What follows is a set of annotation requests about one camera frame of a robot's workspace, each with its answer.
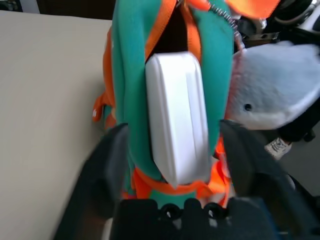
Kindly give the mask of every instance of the orange strap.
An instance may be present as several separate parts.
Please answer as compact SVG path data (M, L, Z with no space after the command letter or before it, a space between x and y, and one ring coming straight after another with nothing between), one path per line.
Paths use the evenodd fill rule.
M226 186L224 176L221 175L222 171L217 169L217 167L221 167L221 164L218 163L219 162L216 162L212 166L209 184L206 184L203 181L195 181L189 185L178 185L177 188L173 188L168 183L155 181L145 175L139 168L135 168L133 179L137 196L139 199L148 197L152 189L167 195L183 195L196 192L197 198L210 197L212 194L216 193L225 193Z

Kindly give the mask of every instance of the sneaker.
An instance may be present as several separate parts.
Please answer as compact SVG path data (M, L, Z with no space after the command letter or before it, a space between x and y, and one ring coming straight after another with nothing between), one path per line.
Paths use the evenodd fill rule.
M290 151L292 143L286 144L281 138L277 138L265 145L265 150L270 153L276 160L280 160L286 153Z

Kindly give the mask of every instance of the dark background object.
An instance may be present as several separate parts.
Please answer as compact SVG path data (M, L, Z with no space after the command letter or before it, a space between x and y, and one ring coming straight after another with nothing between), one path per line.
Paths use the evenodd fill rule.
M128 131L122 125L84 164L54 240L101 240L112 216L110 240L319 240L319 222L306 206L318 200L302 200L253 132L224 120L221 133L239 195L227 209L215 203L202 208L196 199L186 200L183 209L159 209L152 199L117 201L126 166Z
M20 0L0 1L0 10L22 12Z
M41 14L111 20L116 0L37 0Z

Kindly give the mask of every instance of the white rectangular object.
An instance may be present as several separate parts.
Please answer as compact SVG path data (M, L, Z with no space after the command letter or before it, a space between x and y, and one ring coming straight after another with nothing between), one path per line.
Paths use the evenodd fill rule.
M153 159L173 187L210 179L201 68L190 52L153 55L146 64Z

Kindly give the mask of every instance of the gray stuffed toy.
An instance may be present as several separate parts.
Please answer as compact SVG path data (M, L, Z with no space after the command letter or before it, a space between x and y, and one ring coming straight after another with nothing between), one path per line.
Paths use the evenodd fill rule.
M226 117L251 130L292 122L320 96L318 54L315 45L289 42L236 53Z

